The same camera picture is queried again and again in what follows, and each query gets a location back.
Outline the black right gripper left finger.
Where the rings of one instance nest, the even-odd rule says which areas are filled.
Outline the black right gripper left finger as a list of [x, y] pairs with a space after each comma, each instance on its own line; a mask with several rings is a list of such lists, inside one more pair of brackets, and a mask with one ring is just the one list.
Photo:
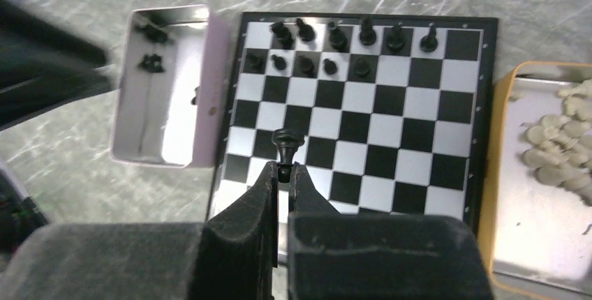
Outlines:
[[270, 299], [278, 167], [203, 223], [51, 224], [1, 275], [2, 299]]

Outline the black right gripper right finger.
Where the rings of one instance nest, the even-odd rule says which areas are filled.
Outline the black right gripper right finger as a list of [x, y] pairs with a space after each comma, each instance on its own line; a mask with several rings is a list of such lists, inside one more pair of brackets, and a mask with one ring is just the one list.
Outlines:
[[289, 184], [290, 299], [492, 299], [471, 229], [449, 216], [339, 213], [296, 165]]

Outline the black chess piece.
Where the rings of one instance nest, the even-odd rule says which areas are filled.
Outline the black chess piece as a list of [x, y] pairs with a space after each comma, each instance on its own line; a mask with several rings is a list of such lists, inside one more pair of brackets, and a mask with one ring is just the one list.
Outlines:
[[272, 32], [272, 49], [291, 50], [294, 46], [294, 39], [290, 29], [283, 21], [270, 25]]

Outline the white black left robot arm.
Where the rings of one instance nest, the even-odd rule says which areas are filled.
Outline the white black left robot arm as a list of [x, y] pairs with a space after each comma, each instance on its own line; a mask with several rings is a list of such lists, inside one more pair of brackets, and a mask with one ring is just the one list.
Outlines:
[[1, 129], [107, 93], [102, 47], [1, 0]]

